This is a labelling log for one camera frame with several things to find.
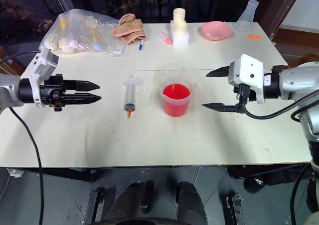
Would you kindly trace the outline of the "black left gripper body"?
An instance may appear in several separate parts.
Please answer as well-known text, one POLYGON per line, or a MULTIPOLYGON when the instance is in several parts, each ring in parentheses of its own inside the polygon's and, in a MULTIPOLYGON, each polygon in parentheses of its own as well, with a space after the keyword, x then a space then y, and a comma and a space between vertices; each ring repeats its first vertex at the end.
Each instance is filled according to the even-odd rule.
POLYGON ((43 104, 50 106, 55 112, 62 111, 61 96, 65 92, 62 74, 50 76, 40 85, 40 97, 43 104))

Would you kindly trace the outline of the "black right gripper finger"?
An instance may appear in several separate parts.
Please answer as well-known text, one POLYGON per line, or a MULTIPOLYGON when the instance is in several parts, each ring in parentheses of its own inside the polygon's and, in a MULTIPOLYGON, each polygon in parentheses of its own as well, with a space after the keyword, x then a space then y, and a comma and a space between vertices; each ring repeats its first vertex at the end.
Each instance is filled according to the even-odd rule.
POLYGON ((235 113, 237 112, 237 107, 236 106, 227 106, 223 103, 207 103, 207 104, 202 104, 202 106, 217 111, 217 112, 226 112, 226 113, 235 113))
POLYGON ((225 66, 225 67, 220 67, 216 70, 213 70, 209 73, 206 74, 206 77, 228 77, 229 75, 229 66, 225 66))

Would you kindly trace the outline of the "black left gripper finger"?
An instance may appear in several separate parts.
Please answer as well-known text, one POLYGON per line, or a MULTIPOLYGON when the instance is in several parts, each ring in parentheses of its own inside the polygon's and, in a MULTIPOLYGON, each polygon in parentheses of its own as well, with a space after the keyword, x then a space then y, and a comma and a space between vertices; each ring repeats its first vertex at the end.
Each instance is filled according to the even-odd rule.
POLYGON ((60 96, 63 105, 87 105, 99 101, 102 97, 90 93, 63 94, 60 96))
POLYGON ((77 92, 88 92, 100 88, 100 86, 92 82, 80 80, 64 80, 63 84, 65 90, 73 90, 77 92))

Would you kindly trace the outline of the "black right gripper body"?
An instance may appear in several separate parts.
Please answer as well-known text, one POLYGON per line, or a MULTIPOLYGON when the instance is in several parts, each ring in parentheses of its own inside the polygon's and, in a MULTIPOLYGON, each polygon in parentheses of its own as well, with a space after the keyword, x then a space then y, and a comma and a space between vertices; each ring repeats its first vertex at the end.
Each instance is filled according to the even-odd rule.
POLYGON ((256 93, 254 90, 250 89, 250 86, 245 84, 240 84, 238 86, 234 86, 233 92, 236 93, 236 99, 238 103, 235 105, 237 113, 244 113, 243 107, 249 101, 256 100, 256 93))

